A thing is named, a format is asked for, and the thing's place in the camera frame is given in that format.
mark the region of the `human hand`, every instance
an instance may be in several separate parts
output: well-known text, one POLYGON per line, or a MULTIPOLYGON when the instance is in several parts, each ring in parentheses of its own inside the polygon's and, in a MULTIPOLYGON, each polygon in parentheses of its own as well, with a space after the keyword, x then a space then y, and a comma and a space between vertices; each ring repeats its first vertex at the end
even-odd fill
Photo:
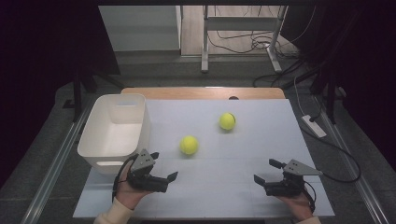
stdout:
POLYGON ((131 169, 131 165, 126 165, 120 176, 119 186, 117 188, 116 198, 125 207, 134 210, 140 200, 146 195, 152 193, 152 191, 146 191, 142 189, 133 189, 126 181, 128 171, 131 169))
POLYGON ((291 213, 299 221, 304 221, 313 216, 311 208, 309 207, 309 200, 303 193, 300 193, 298 196, 294 197, 278 196, 277 198, 289 207, 291 213))

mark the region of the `white wall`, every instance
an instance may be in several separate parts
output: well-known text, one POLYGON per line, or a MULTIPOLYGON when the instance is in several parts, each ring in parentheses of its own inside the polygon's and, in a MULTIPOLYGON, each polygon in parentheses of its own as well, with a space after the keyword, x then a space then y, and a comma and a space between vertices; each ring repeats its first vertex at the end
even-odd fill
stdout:
POLYGON ((114 51, 180 49, 180 7, 99 7, 114 51))

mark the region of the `white plastic bin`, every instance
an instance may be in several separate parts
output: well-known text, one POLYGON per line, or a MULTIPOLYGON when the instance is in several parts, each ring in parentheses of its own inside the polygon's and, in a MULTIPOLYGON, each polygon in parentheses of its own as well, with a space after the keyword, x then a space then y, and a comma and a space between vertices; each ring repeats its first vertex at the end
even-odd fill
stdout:
POLYGON ((134 153, 149 147, 150 120, 140 94, 99 97, 78 144, 78 154, 101 174, 116 174, 134 153))

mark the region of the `sleeve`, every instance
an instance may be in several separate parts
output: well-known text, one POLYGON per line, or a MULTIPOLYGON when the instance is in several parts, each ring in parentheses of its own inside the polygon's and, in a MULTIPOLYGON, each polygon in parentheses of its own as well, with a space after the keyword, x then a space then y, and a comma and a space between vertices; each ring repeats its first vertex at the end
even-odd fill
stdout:
POLYGON ((93 224, 125 224, 131 218, 133 210, 125 207, 116 198, 106 213, 99 214, 93 224))
POLYGON ((297 222, 297 224, 320 224, 320 220, 318 217, 311 217, 301 222, 297 222))

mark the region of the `yellow tennis ball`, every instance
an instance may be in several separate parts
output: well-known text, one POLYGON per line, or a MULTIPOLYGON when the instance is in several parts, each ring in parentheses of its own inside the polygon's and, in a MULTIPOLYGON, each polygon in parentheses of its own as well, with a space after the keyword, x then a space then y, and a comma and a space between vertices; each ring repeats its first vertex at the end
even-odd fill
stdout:
POLYGON ((191 135, 187 135, 180 141, 180 150, 187 155, 194 154, 198 149, 198 140, 191 135))
POLYGON ((236 123, 236 119, 232 113, 224 113, 219 119, 220 127, 224 130, 231 130, 236 123))

